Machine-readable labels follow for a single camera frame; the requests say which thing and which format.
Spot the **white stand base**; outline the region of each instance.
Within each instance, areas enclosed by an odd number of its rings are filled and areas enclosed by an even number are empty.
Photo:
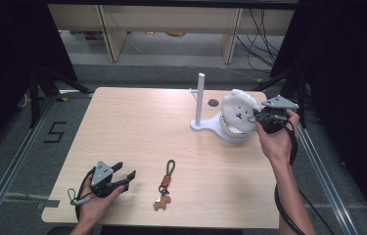
[[[201,122],[199,125],[196,125],[196,121],[193,119],[190,122],[190,126],[195,131],[201,131],[201,130],[209,130],[214,133],[216,133],[218,136],[220,136],[222,139],[236,143],[241,144],[249,140],[252,136],[252,134],[242,134],[240,137],[233,137],[224,132],[222,129],[222,126],[220,125],[220,119],[221,119],[221,112],[217,113],[213,118],[211,119],[201,119]]]

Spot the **hand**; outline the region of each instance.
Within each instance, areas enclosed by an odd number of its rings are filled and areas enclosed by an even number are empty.
[[[91,192],[91,180],[93,174],[89,175],[85,181],[81,197]],[[118,197],[124,190],[121,185],[113,190],[113,192],[106,198],[98,198],[91,193],[91,200],[80,206],[79,222],[70,234],[89,234],[95,225],[104,217],[110,203]]]
[[[291,110],[287,110],[287,114],[289,116],[289,121],[294,126],[295,136],[298,138],[299,116]],[[292,126],[289,123],[287,124],[287,127],[292,129]],[[262,152],[271,164],[288,164],[290,162],[293,146],[287,131],[283,128],[275,133],[268,134],[263,130],[262,125],[259,122],[255,123],[255,129],[259,136]]]

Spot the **desk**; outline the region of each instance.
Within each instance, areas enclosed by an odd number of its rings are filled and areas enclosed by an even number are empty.
[[[221,101],[229,91],[205,91],[204,100]],[[261,92],[252,92],[260,103]],[[212,118],[218,107],[205,107]],[[45,222],[76,223],[68,188],[76,191],[98,160],[123,162],[118,181],[136,169],[129,191],[108,210],[102,224],[208,228],[277,228],[275,178],[257,135],[242,145],[209,131],[193,131],[196,101],[189,90],[99,88],[88,107],[46,208]],[[168,160],[176,161],[171,204],[155,211],[153,201]]]

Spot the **wooden tabletop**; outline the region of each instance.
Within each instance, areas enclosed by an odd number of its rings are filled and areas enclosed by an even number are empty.
[[[219,102],[229,91],[206,90],[204,101]],[[261,92],[249,92],[259,103]],[[206,106],[202,118],[220,111]],[[275,178],[256,134],[243,144],[222,140],[211,131],[194,131],[196,101],[189,90],[98,88],[70,147],[50,200],[45,222],[76,223],[68,189],[76,191],[97,161],[123,162],[113,181],[132,170],[129,190],[109,208],[102,224],[277,228]],[[155,211],[168,160],[176,167],[168,187],[171,203]]]

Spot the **person's right hand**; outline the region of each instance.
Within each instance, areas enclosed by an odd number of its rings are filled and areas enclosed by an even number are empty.
[[[298,121],[299,115],[291,110],[287,110],[289,121],[294,126],[296,138],[298,138]],[[292,127],[288,123],[287,127],[291,130]],[[262,125],[259,122],[255,123],[256,133],[259,136],[259,142],[261,144],[263,154],[268,160],[274,164],[289,164],[292,151],[292,143],[287,130],[282,128],[281,130],[268,134],[263,130]]]

